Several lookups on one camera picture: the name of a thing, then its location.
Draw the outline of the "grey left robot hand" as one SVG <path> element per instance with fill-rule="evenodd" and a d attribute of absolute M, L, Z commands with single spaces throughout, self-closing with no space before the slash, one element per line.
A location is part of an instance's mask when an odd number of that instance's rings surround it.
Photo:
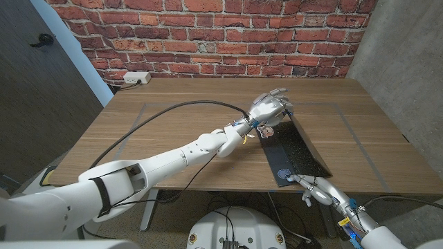
<path fill-rule="evenodd" d="M 284 95 L 287 91 L 288 89 L 285 88 L 277 88 L 269 93 L 259 95 L 246 112 L 246 116 L 234 121 L 232 124 L 234 130 L 240 136 L 245 136 L 260 125 L 274 127 L 286 115 L 292 115 L 293 105 Z"/>

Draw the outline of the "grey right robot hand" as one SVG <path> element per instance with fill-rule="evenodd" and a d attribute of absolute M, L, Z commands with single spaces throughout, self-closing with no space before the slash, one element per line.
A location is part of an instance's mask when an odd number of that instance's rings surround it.
<path fill-rule="evenodd" d="M 290 183 L 298 183 L 306 190 L 302 200 L 313 197 L 319 203 L 334 207 L 344 218 L 349 218 L 363 234 L 367 234 L 379 227 L 379 224 L 364 211 L 358 211 L 352 207 L 350 197 L 342 192 L 337 186 L 323 177 L 293 174 L 287 177 Z"/>

